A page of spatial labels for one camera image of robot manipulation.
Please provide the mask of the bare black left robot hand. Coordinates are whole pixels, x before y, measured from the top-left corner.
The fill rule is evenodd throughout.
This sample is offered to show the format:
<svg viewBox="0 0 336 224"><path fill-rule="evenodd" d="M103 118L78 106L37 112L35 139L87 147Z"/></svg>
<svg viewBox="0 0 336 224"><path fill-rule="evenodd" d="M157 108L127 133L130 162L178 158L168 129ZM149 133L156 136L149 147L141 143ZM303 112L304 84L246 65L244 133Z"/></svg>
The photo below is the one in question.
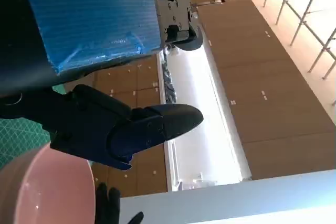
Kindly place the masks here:
<svg viewBox="0 0 336 224"><path fill-rule="evenodd" d="M118 67L173 44L203 44L190 0L1 0L1 118L42 125L54 150L119 170L134 154L197 127L186 104L133 109L79 84L58 84Z"/></svg>

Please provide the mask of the black knitted glove right hand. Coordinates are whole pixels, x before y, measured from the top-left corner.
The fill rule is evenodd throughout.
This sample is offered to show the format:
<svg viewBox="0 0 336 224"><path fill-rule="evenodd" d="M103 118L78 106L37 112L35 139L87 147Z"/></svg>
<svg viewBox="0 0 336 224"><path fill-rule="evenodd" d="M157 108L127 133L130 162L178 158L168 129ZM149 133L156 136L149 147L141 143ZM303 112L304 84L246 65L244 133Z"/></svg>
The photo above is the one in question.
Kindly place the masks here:
<svg viewBox="0 0 336 224"><path fill-rule="evenodd" d="M119 190L107 188L105 183L100 183L96 189L95 224L118 224L120 220Z"/></svg>

